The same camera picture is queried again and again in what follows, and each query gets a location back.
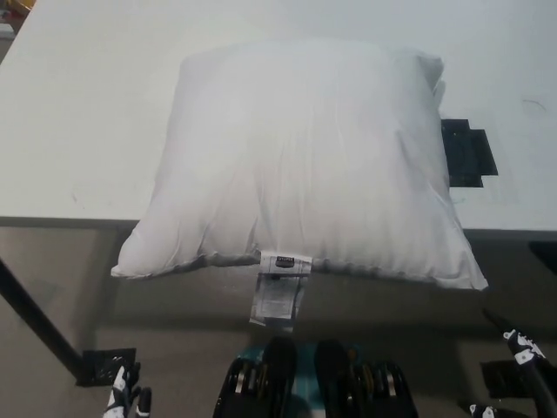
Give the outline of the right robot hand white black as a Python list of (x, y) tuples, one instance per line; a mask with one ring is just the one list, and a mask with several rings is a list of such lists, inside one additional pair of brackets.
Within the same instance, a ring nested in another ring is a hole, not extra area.
[(481, 364), (492, 399), (530, 398), (539, 417), (556, 416), (556, 366), (539, 345), (509, 320), (487, 309), (484, 316), (500, 332), (512, 359)]

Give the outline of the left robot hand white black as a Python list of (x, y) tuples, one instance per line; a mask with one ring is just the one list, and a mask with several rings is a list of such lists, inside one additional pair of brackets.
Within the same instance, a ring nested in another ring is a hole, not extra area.
[(121, 366), (112, 383), (111, 392), (103, 418), (127, 418), (133, 413), (135, 418), (150, 418), (152, 391), (138, 385), (141, 364)]

